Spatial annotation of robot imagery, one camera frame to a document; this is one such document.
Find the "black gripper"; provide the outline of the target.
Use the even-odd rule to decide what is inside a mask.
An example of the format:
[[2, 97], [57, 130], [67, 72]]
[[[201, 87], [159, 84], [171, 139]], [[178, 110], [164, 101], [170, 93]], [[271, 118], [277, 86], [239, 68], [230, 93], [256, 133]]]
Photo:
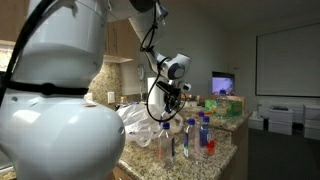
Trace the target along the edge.
[[156, 86], [164, 92], [163, 101], [170, 109], [177, 109], [180, 105], [181, 89], [163, 81], [158, 81]]

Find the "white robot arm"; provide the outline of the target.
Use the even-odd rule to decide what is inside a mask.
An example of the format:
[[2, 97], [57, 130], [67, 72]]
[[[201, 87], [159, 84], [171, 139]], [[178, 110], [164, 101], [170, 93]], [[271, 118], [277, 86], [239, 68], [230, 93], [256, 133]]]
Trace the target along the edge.
[[165, 112], [179, 112], [190, 59], [157, 52], [167, 14], [159, 0], [30, 0], [1, 74], [0, 146], [17, 180], [104, 180], [117, 165], [123, 121], [84, 97], [103, 64], [110, 22], [130, 21], [163, 78]]

